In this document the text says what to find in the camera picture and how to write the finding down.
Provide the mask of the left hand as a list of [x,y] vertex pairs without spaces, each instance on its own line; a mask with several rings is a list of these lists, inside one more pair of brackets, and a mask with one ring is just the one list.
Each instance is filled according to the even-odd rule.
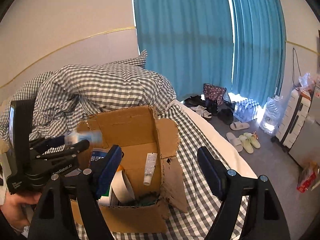
[[30,225],[27,216],[22,211],[24,205],[36,205],[41,197],[40,192],[25,192],[22,194],[5,194],[4,204],[1,211],[10,226],[17,232],[22,232],[26,226]]

